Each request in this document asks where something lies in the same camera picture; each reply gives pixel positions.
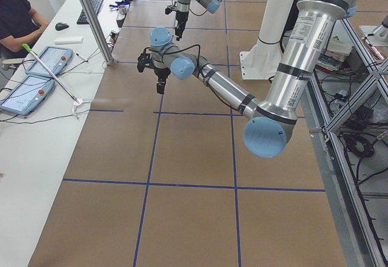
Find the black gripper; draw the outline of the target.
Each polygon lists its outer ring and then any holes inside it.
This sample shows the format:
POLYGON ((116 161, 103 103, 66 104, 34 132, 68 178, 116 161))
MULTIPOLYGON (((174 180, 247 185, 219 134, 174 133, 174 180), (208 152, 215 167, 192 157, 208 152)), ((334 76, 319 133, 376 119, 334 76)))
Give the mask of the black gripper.
POLYGON ((182 38, 188 18, 189 18, 188 12, 176 11, 176 21, 177 21, 177 24, 175 27, 176 40, 180 40, 182 38))
POLYGON ((155 68, 154 74, 158 77, 158 82, 156 83, 156 90, 158 94, 164 94, 166 81, 171 71, 168 67, 166 68, 155 68))

